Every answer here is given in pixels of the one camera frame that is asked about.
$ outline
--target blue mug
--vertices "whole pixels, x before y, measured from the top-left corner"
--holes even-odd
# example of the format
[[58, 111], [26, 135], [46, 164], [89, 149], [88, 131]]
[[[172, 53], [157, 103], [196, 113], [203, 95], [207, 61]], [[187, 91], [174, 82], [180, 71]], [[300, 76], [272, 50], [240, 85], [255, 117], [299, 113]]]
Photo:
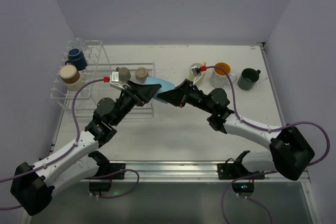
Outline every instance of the blue mug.
[[84, 70], [88, 66], [83, 52], [78, 48], [73, 48], [68, 52], [68, 60], [65, 65], [68, 63], [74, 65], [78, 71]]

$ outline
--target gray wall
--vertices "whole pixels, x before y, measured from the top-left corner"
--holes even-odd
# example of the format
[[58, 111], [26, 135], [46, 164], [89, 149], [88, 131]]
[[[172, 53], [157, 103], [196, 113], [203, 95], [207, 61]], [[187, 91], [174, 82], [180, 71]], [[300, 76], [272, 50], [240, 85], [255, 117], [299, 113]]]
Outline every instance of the gray wall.
[[[266, 47], [286, 122], [315, 121], [331, 139], [328, 158], [309, 168], [324, 223], [336, 218], [335, 17], [335, 0], [291, 0]], [[325, 150], [323, 135], [309, 126], [300, 129], [320, 156]]]
[[[73, 37], [56, 0], [0, 0], [0, 178], [48, 153], [60, 110], [50, 88], [64, 45]], [[0, 185], [0, 206], [18, 205], [11, 183]], [[0, 212], [18, 223], [22, 210]]]
[[290, 0], [57, 0], [76, 36], [110, 44], [255, 44]]

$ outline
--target dish rack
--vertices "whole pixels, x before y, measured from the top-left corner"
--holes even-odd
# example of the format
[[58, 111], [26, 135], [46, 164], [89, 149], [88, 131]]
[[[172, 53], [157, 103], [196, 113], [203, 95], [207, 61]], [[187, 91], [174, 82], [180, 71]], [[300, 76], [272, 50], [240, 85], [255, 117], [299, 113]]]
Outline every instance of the dish rack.
[[[61, 60], [61, 69], [65, 62], [68, 60], [67, 51], [69, 45], [72, 45], [73, 41], [68, 41], [68, 46], [64, 53], [64, 57]], [[145, 67], [149, 72], [149, 76], [155, 76], [155, 63], [154, 62], [128, 62], [123, 63], [118, 59], [118, 56], [109, 56], [104, 48], [101, 40], [86, 40], [87, 49], [83, 51], [87, 60], [88, 66], [85, 70], [81, 71], [81, 75], [85, 79], [85, 83], [102, 79], [105, 76], [109, 76], [111, 71], [115, 71], [116, 67], [127, 67], [131, 73], [131, 81], [138, 82], [135, 79], [135, 70], [138, 67]], [[63, 83], [59, 73], [56, 74], [56, 80], [54, 86], [51, 89], [51, 98], [54, 99], [61, 108], [71, 114], [71, 105], [74, 100], [76, 91], [68, 90]], [[110, 97], [114, 100], [118, 98], [120, 91], [111, 87], [108, 83], [96, 82], [82, 89], [78, 94], [75, 102], [75, 112], [78, 117], [92, 117], [93, 112], [97, 107], [97, 103], [100, 99]], [[151, 119], [154, 117], [153, 101], [145, 104], [143, 107], [134, 107], [125, 117], [124, 120], [143, 120]]]

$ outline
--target dark green mug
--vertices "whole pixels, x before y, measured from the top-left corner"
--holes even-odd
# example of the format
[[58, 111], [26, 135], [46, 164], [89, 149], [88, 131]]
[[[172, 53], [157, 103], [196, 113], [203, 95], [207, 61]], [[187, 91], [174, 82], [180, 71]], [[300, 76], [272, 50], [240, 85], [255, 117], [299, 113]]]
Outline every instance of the dark green mug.
[[244, 69], [239, 77], [238, 86], [243, 90], [250, 90], [259, 80], [260, 72], [260, 70], [254, 70], [253, 68]]

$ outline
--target white table surface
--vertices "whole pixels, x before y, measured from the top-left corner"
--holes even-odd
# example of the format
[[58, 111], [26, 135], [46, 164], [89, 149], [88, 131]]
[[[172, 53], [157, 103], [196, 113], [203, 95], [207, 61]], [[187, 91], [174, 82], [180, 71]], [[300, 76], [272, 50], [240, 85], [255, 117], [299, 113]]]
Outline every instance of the white table surface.
[[[111, 61], [155, 61], [156, 77], [180, 84], [188, 77], [192, 63], [207, 65], [228, 63], [240, 75], [245, 68], [260, 69], [260, 79], [250, 91], [234, 84], [240, 115], [270, 125], [281, 125], [266, 66], [257, 46], [105, 46]], [[205, 93], [213, 88], [208, 70], [198, 86]], [[232, 101], [229, 86], [224, 87]], [[242, 151], [263, 151], [264, 148], [244, 138], [212, 130], [209, 114], [191, 105], [173, 107], [155, 101], [155, 117], [144, 121], [122, 121], [118, 133], [99, 151], [110, 160], [122, 161], [217, 161], [236, 158]], [[80, 129], [91, 118], [79, 118]], [[57, 135], [55, 150], [76, 137], [72, 117], [64, 113]]]

